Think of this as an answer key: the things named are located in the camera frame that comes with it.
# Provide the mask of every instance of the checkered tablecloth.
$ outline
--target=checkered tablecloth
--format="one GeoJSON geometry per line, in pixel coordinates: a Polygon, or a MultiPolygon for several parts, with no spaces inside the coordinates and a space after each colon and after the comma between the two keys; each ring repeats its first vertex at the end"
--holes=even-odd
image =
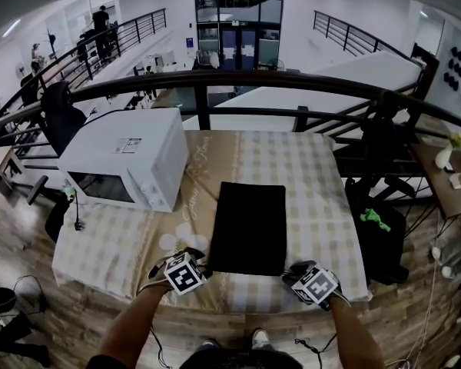
{"type": "MultiPolygon", "coordinates": [[[[60,282],[78,280],[120,298],[133,298],[158,258],[185,246],[208,252],[220,184],[231,181],[284,185],[286,266],[313,259],[338,276],[349,299],[367,297],[357,232],[328,137],[187,131],[187,140],[190,161],[173,213],[94,204],[81,207],[87,227],[78,233],[73,222],[69,226],[70,219],[75,220],[74,210],[69,210],[53,262],[60,282]]],[[[225,273],[216,273],[194,293],[182,297],[169,293],[162,304],[221,313],[309,309],[279,278],[225,273]]]]}

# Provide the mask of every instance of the microwave window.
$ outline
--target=microwave window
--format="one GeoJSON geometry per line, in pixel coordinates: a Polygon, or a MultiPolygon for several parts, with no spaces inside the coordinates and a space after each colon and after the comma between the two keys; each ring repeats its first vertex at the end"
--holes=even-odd
{"type": "Polygon", "coordinates": [[[134,203],[119,176],[81,172],[69,172],[69,174],[88,197],[134,203]]]}

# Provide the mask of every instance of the microwave label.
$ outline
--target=microwave label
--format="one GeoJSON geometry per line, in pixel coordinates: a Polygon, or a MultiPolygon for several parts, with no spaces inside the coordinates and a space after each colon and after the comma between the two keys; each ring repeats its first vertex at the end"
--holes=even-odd
{"type": "Polygon", "coordinates": [[[135,153],[141,138],[119,138],[112,153],[135,153]]]}

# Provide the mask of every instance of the black towel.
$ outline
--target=black towel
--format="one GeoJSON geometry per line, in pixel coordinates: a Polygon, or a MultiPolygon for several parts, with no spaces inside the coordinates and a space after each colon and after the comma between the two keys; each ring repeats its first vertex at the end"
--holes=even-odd
{"type": "Polygon", "coordinates": [[[280,276],[286,256],[285,187],[222,182],[209,267],[280,276]]]}

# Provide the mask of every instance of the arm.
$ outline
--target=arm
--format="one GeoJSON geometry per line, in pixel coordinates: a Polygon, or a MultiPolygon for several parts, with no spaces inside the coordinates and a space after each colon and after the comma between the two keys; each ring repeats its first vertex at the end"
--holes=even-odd
{"type": "Polygon", "coordinates": [[[135,368],[150,333],[154,313],[167,290],[164,284],[145,288],[116,317],[98,354],[113,357],[129,369],[135,368]]]}
{"type": "Polygon", "coordinates": [[[344,369],[384,368],[381,350],[355,311],[342,299],[330,299],[338,336],[338,352],[344,369]]]}

